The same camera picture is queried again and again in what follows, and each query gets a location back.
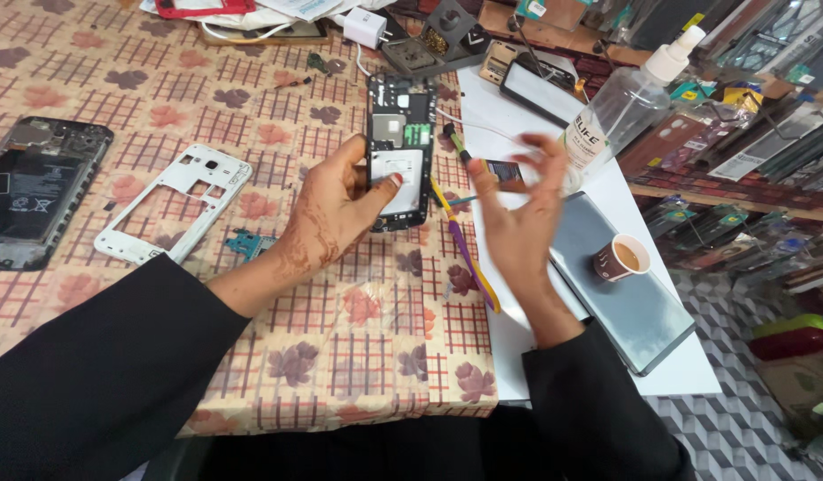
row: spray bottle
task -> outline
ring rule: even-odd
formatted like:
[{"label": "spray bottle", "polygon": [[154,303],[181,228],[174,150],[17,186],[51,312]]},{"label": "spray bottle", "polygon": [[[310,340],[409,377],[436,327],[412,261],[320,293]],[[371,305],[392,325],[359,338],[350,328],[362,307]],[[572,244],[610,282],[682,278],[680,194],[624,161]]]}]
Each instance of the spray bottle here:
[{"label": "spray bottle", "polygon": [[572,165],[585,179],[670,109],[670,94],[664,88],[687,68],[690,51],[704,37],[700,27],[690,27],[672,45],[655,50],[640,69],[613,71],[560,136]]}]

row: table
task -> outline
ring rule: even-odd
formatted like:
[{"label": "table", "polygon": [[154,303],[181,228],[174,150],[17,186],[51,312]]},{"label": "table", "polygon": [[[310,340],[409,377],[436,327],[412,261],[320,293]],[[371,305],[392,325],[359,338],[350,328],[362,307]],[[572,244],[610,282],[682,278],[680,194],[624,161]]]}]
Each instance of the table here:
[{"label": "table", "polygon": [[[423,25],[399,21],[412,34]],[[310,52],[331,76],[307,66]],[[112,2],[1,3],[0,139],[25,115],[107,125],[115,138],[48,267],[0,271],[0,356],[135,268],[95,251],[94,238],[192,143],[248,162],[253,175],[183,268],[202,281],[235,268],[242,256],[224,245],[235,228],[282,235],[308,169],[365,131],[357,53],[339,35],[326,45],[210,47],[192,22]],[[370,72],[387,67],[369,49],[362,62]],[[306,77],[313,82],[301,83]],[[459,115],[456,73],[440,79],[439,105]],[[434,165],[448,196],[470,194],[449,143],[436,144]],[[159,192],[124,230],[170,248],[202,210],[194,198]],[[470,206],[457,213],[476,255]],[[430,206],[423,226],[367,235],[279,296],[224,356],[181,434],[491,412],[485,306],[447,225]]]},{"label": "table", "polygon": [[[477,75],[477,72],[478,67],[469,67],[458,72],[460,86],[464,93],[462,97],[464,119],[496,126],[510,135],[529,131],[560,135],[561,128],[511,100],[503,98],[498,92],[498,86],[484,81]],[[465,127],[464,141],[465,148],[472,156],[484,155],[487,159],[493,160],[505,160],[511,153],[519,150],[508,139],[473,126]],[[590,199],[619,232],[634,235],[647,246],[652,257],[652,272],[678,298],[672,279],[637,210],[634,198],[619,170],[619,165],[616,162],[608,163],[595,177],[585,182],[581,190],[587,192]],[[524,202],[519,194],[501,192],[499,196],[504,205],[512,208]],[[490,310],[488,312],[499,397],[503,400],[529,399],[524,370],[521,366],[521,353],[534,347],[533,334],[530,332],[527,317],[487,254],[484,226],[480,210],[476,206],[474,206],[473,213],[477,245],[480,251],[480,266],[498,294],[502,308],[501,314],[494,314]],[[577,301],[559,273],[549,266],[548,274],[569,309],[576,317],[585,318],[588,315],[586,310]],[[634,377],[634,381],[641,395],[720,392],[720,385],[714,376],[712,366],[705,357],[696,333],[691,334],[647,377]]]}]

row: black clothing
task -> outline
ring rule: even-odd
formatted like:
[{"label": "black clothing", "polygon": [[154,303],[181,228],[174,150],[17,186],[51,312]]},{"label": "black clothing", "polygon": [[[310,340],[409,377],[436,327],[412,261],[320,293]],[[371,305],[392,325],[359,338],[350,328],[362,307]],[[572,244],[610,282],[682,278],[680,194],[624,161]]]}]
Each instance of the black clothing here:
[{"label": "black clothing", "polygon": [[[0,480],[130,473],[171,443],[247,323],[165,256],[47,322],[0,357]],[[524,370],[533,411],[219,436],[202,476],[694,478],[598,322]]]}]

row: white table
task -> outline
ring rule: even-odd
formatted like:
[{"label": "white table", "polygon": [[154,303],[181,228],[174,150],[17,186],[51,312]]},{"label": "white table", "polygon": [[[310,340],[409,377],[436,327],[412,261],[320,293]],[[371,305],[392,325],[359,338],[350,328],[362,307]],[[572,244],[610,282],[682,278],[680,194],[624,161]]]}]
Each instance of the white table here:
[{"label": "white table", "polygon": [[[464,93],[462,97],[463,119],[495,126],[510,135],[518,135],[522,132],[560,135],[561,128],[521,105],[503,98],[498,92],[498,86],[484,81],[477,75],[479,69],[479,66],[472,66],[459,70],[460,87]],[[510,140],[473,126],[464,127],[464,140],[464,146],[472,156],[485,159],[506,160],[510,154],[521,150]],[[523,168],[523,174],[525,173],[532,175],[531,172],[525,172]],[[597,175],[586,181],[581,190],[589,195],[613,227],[621,233],[634,235],[647,246],[652,256],[652,272],[678,299],[670,274],[667,273],[664,261],[661,260],[658,249],[655,248],[646,224],[637,210],[637,205],[619,170],[619,165],[616,162],[609,162]],[[524,202],[523,196],[519,194],[502,192],[499,196],[501,202],[510,208],[518,207]],[[533,334],[530,331],[527,317],[513,293],[506,287],[503,278],[492,265],[486,249],[480,207],[476,205],[476,201],[474,204],[474,226],[477,231],[480,267],[501,301],[500,314],[494,314],[490,309],[488,312],[498,396],[504,400],[529,399],[521,354],[534,347]],[[549,266],[548,274],[557,292],[575,316],[579,319],[586,318],[587,312],[554,267]],[[641,395],[720,392],[720,385],[714,376],[712,366],[705,358],[696,333],[691,334],[647,377],[634,377],[634,380]]]}]

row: gray tablet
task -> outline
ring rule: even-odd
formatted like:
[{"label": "gray tablet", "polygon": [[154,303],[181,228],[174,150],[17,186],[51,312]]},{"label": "gray tablet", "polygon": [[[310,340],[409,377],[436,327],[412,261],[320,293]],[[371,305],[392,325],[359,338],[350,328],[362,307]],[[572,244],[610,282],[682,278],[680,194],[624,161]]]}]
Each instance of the gray tablet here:
[{"label": "gray tablet", "polygon": [[593,254],[617,234],[584,192],[575,193],[563,210],[552,263],[601,322],[625,364],[646,376],[694,331],[694,319],[652,271],[618,282],[595,273]]}]

